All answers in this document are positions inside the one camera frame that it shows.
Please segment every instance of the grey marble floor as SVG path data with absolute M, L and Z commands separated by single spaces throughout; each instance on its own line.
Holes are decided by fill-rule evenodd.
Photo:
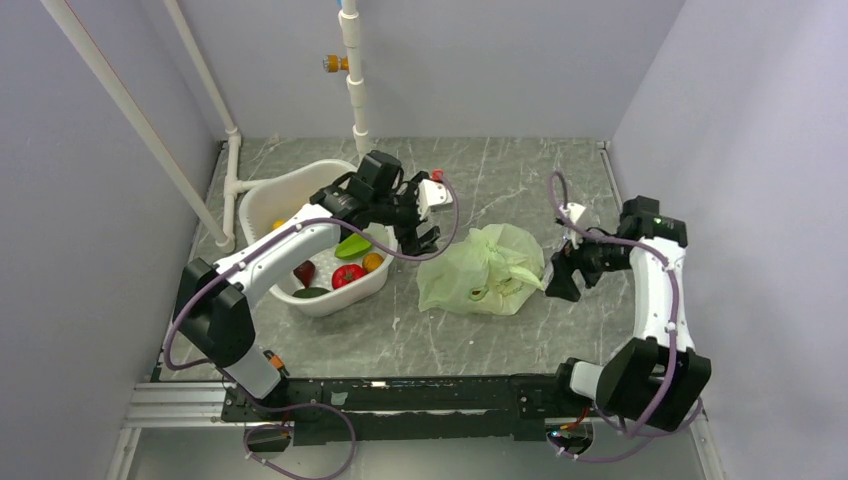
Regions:
M 407 172 L 442 168 L 461 199 L 457 236 L 469 228 L 511 223 L 532 233 L 549 257 L 562 229 L 553 222 L 545 182 L 561 168 L 570 198 L 590 207 L 598 224 L 614 229 L 617 208 L 591 139 L 387 138 L 375 148 L 396 155 Z M 272 178 L 325 158 L 353 161 L 350 139 L 248 140 L 242 146 L 243 180 Z M 220 220 L 226 151 L 208 204 Z M 451 212 L 435 215 L 447 234 Z M 237 225 L 237 248 L 246 243 Z M 195 255 L 212 262 L 223 254 L 199 232 Z M 254 312 L 257 343 L 271 348 L 295 376 L 472 375 L 553 372 L 568 357 L 605 362 L 633 329 L 633 284 L 607 274 L 576 304 L 534 294 L 518 314 L 457 315 L 419 312 L 416 266 L 395 261 L 383 289 L 325 318 L 309 318 L 267 294 Z M 200 353 L 178 336 L 174 358 Z M 206 366 L 162 372 L 163 379 L 219 378 Z

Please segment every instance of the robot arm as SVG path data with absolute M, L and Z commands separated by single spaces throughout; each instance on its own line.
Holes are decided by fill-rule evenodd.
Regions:
M 585 226 L 585 209 L 567 206 L 566 215 Z M 709 380 L 710 361 L 695 354 L 683 304 L 683 258 L 686 254 L 686 225 L 659 213 L 659 202 L 637 197 L 624 203 L 615 238 L 638 240 L 669 259 L 674 270 L 679 298 L 676 368 L 670 387 L 646 422 L 672 431 L 680 425 Z M 631 338 L 604 366 L 574 358 L 560 367 L 557 378 L 566 394 L 596 403 L 604 412 L 636 420 L 645 411 L 663 381 L 669 359 L 669 318 L 673 291 L 660 260 L 641 248 L 603 243 L 569 232 L 565 246 L 551 258 L 552 275 L 548 296 L 576 302 L 580 290 L 575 271 L 586 288 L 594 287 L 604 272 L 633 270 L 636 284 L 636 318 Z
M 418 236 L 416 228 L 430 212 L 450 205 L 449 191 L 419 172 L 403 181 L 400 162 L 372 151 L 358 170 L 318 191 L 286 224 L 229 257 L 209 265 L 195 259 L 184 269 L 176 311 L 204 287 L 217 281 L 187 317 L 179 331 L 257 399 L 285 404 L 287 385 L 282 375 L 254 344 L 256 331 L 250 311 L 279 279 L 313 255 L 351 234 L 335 219 L 359 229 L 376 222 L 394 227 L 401 251 L 419 256 L 435 251 L 438 227 Z M 231 273 L 226 279 L 222 275 Z

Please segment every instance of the green plastic bag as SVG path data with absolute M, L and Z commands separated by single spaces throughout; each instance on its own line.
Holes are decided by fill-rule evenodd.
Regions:
M 513 315 L 543 288 L 544 269 L 542 247 L 527 231 L 505 223 L 472 228 L 418 267 L 418 309 Z

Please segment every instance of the vertical pipe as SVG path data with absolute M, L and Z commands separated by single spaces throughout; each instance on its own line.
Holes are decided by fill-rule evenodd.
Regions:
M 218 226 L 215 218 L 206 208 L 203 199 L 200 198 L 182 170 L 180 170 L 180 167 L 174 161 L 174 157 L 171 156 L 171 152 L 168 151 L 159 134 L 153 129 L 147 117 L 144 116 L 144 112 L 141 111 L 138 103 L 130 95 L 130 92 L 127 91 L 118 74 L 109 64 L 109 61 L 100 52 L 97 44 L 94 43 L 94 39 L 88 34 L 88 31 L 86 31 L 76 13 L 71 9 L 71 6 L 68 5 L 66 0 L 41 0 L 41 3 L 47 9 L 47 12 L 50 13 L 50 16 L 53 17 L 56 24 L 59 25 L 59 28 L 62 29 L 65 36 L 68 37 L 68 40 L 77 50 L 80 57 L 88 65 L 88 68 L 100 80 L 103 88 L 106 89 L 109 96 L 112 97 L 112 100 L 121 109 L 121 112 L 129 120 L 135 131 L 138 132 L 144 144 L 147 145 L 147 148 L 150 149 L 153 156 L 156 157 L 156 160 L 165 169 L 171 181 L 174 182 L 174 185 L 176 185 L 177 189 L 185 197 L 188 204 L 200 218 L 200 222 L 209 230 L 215 241 L 219 245 L 226 245 L 228 242 L 232 243 L 233 240 L 227 238 L 224 230 Z
M 186 22 L 182 10 L 180 10 L 180 6 L 177 4 L 177 0 L 164 0 L 164 2 L 168 13 L 171 15 L 171 20 L 173 20 L 174 25 L 177 27 L 177 32 L 179 32 L 180 38 L 186 50 L 188 50 L 188 55 L 194 63 L 194 68 L 197 69 L 197 73 L 200 75 L 203 87 L 206 88 L 206 93 L 209 94 L 212 103 L 215 105 L 215 110 L 218 111 L 218 115 L 220 115 L 221 121 L 224 123 L 224 130 L 226 130 L 227 135 L 237 133 L 238 128 L 233 122 L 233 117 L 230 116 L 230 111 L 227 110 L 227 105 L 224 103 L 223 97 L 221 97 L 221 91 L 215 85 L 212 72 L 209 71 L 209 67 L 203 59 L 203 54 L 200 53 L 200 48 L 191 34 L 191 29 L 188 26 L 188 22 Z
M 362 57 L 359 50 L 359 12 L 356 11 L 356 0 L 342 0 L 341 3 L 339 25 L 347 48 L 347 89 L 350 91 L 350 103 L 353 106 L 353 138 L 359 158 L 362 158 L 371 150 L 371 142 L 365 119 L 365 79 L 362 76 Z
M 209 66 L 206 64 L 206 60 L 203 59 L 203 54 L 200 53 L 200 47 L 197 46 L 197 42 L 191 34 L 191 28 L 189 28 L 188 22 L 186 21 L 185 15 L 183 15 L 177 0 L 163 1 L 165 3 L 165 8 L 168 9 L 168 14 L 171 16 L 171 20 L 174 22 L 174 26 L 177 27 L 180 39 L 182 39 L 183 45 L 185 45 L 188 55 L 191 57 L 192 63 L 194 63 L 194 68 L 197 69 L 197 73 L 200 75 L 203 87 L 206 89 L 206 93 L 209 95 L 209 98 L 212 99 L 212 104 L 215 106 L 215 110 L 218 111 L 218 115 L 221 117 L 221 122 L 224 124 L 224 130 L 228 136 L 229 155 L 227 156 L 227 175 L 224 177 L 223 220 L 223 231 L 227 236 L 227 241 L 224 243 L 216 241 L 216 244 L 224 251 L 229 252 L 235 247 L 235 234 L 233 229 L 235 228 L 236 195 L 239 193 L 238 162 L 239 148 L 241 147 L 241 134 L 238 131 L 238 127 L 236 127 L 233 122 L 233 117 L 227 109 L 227 104 L 224 103 L 221 91 L 218 90 L 218 86 L 215 84 L 215 79 L 212 78 L 212 72 L 209 71 Z

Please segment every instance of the lavender wall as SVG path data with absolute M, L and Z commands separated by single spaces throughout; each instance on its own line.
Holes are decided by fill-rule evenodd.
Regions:
M 687 221 L 687 318 L 733 479 L 848 477 L 848 4 L 689 0 L 613 138 Z
M 214 140 L 135 0 L 71 0 L 205 191 Z M 196 220 L 40 2 L 0 2 L 0 478 L 103 478 Z
M 359 0 L 371 133 L 610 138 L 684 0 Z M 351 136 L 335 0 L 181 0 L 248 136 Z M 161 1 L 147 11 L 223 135 Z

